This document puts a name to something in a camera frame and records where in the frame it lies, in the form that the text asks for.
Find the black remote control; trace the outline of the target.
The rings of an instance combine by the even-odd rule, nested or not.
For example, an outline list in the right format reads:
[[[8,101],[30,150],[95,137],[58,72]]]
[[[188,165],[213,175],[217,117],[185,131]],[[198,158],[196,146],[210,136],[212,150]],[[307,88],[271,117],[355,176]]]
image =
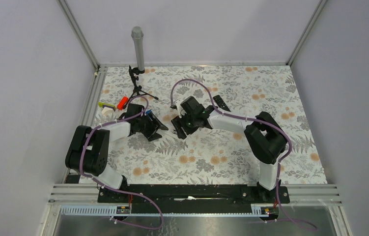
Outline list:
[[[222,110],[230,112],[229,107],[227,106],[227,104],[225,103],[225,101],[222,99],[222,97],[220,95],[214,96],[213,100],[215,101],[215,103],[217,104],[217,106],[219,108],[221,108]]]

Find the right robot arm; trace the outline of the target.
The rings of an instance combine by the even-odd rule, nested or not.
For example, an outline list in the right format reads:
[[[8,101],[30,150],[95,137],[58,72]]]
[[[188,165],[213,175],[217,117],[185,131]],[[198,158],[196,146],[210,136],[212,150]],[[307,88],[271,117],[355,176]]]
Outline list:
[[[216,95],[214,104],[204,107],[193,96],[178,101],[171,108],[178,111],[172,124],[180,139],[186,139],[200,128],[221,129],[244,135],[249,146],[260,162],[259,199],[269,203],[277,196],[277,160],[285,151],[286,137],[281,128],[267,112],[261,112],[255,118],[237,116],[223,99]]]

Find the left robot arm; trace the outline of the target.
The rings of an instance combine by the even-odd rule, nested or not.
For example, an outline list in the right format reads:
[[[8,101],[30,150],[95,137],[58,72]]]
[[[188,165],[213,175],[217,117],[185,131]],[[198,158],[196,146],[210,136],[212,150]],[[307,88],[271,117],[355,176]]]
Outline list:
[[[143,134],[151,142],[162,138],[158,130],[168,131],[151,110],[144,109],[143,105],[129,104],[126,112],[121,114],[121,120],[105,123],[96,130],[79,125],[68,148],[66,167],[110,188],[109,195],[116,202],[126,200],[128,189],[122,185],[122,174],[108,166],[109,144],[136,133]]]

